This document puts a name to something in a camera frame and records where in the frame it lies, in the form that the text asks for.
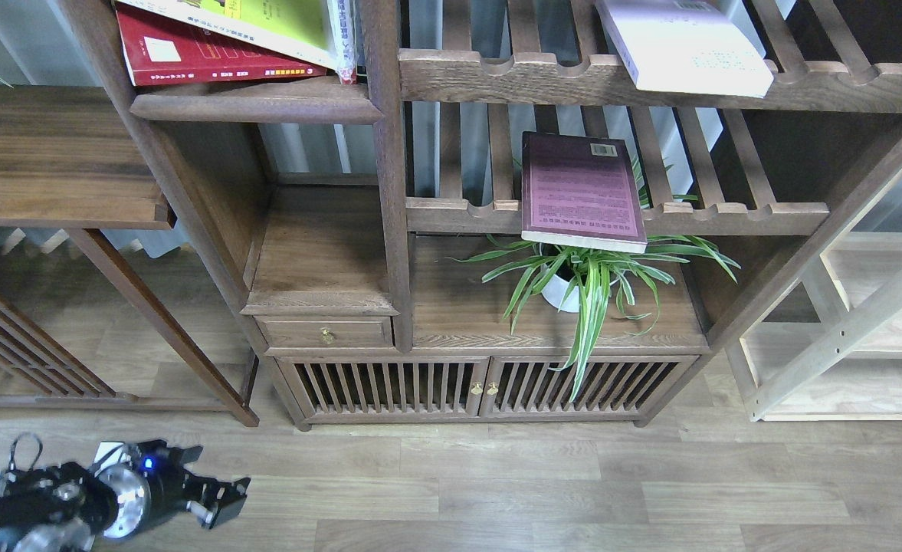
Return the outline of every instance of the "barcode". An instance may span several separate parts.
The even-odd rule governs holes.
[[[590,144],[590,153],[604,157],[618,157],[618,148],[607,143],[592,143]]]
[[[680,10],[696,10],[697,12],[711,12],[713,8],[707,5],[706,2],[676,2],[676,6]]]

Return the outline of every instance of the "slatted wooden panel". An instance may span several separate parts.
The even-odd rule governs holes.
[[[488,359],[281,360],[311,422],[406,422],[473,417]]]
[[[559,357],[496,357],[488,370],[480,415],[564,419],[639,419],[645,405],[667,391],[695,356],[595,357],[570,401],[574,370]]]
[[[469,36],[466,6],[471,0],[444,0],[444,37]],[[668,105],[740,109],[793,109],[902,113],[902,60],[864,52],[839,7],[832,0],[811,0],[812,10],[796,8],[812,20],[811,28],[832,44],[838,59],[808,59],[800,36],[781,18],[774,0],[744,0],[756,32],[767,46],[774,84],[765,98],[712,97],[637,90],[622,60],[608,53],[593,0],[570,0],[567,29],[580,52],[574,66],[560,64],[540,51],[539,28],[563,25],[541,21],[537,3],[507,1],[511,38],[509,59],[483,59],[467,42],[444,42],[441,50],[399,52],[402,98],[411,101],[499,102],[499,104]],[[890,9],[902,11],[902,3]],[[882,25],[878,34],[893,41],[902,32]]]
[[[440,186],[439,198],[406,199],[408,227],[417,232],[500,233],[518,234],[521,230],[520,191],[514,175],[513,158],[520,153],[510,148],[510,118],[506,106],[489,104],[490,186],[492,202],[475,206],[462,195],[460,104],[441,104]],[[537,105],[536,129],[558,133],[556,108]],[[607,137],[604,111],[595,106],[581,107],[584,129],[588,136]],[[721,146],[736,151],[738,165],[730,170],[739,174],[728,182],[728,192],[721,192],[717,167],[710,155],[710,144],[694,108],[675,108],[675,123],[693,175],[690,193],[698,196],[693,203],[675,202],[665,171],[660,140],[647,107],[629,107],[632,132],[638,144],[638,156],[648,184],[651,206],[642,210],[645,230],[650,235],[810,235],[828,216],[828,206],[821,202],[780,202],[774,195],[754,137],[748,130],[740,110],[720,110],[720,119],[728,132]]]
[[[115,392],[43,329],[0,297],[0,367],[44,395],[113,397]]]

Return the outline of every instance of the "purple book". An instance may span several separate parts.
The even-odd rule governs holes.
[[[625,141],[522,133],[522,238],[644,252],[648,240]]]

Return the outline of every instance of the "drawer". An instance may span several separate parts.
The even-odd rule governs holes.
[[[389,317],[255,317],[271,348],[392,347]]]

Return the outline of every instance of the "black cable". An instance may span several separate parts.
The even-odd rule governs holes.
[[[29,431],[21,433],[19,436],[15,437],[14,441],[11,441],[11,453],[8,455],[8,470],[10,472],[15,471],[15,469],[18,468],[17,465],[15,464],[15,449],[18,448],[18,441],[20,441],[21,438],[25,437],[25,436],[32,437],[34,439],[34,442],[38,443],[38,453],[36,453],[36,455],[34,455],[33,460],[31,460],[31,465],[29,465],[27,472],[33,471],[34,465],[36,465],[36,462],[38,462],[38,459],[41,458],[41,439],[38,438],[38,436],[36,434],[31,433]]]

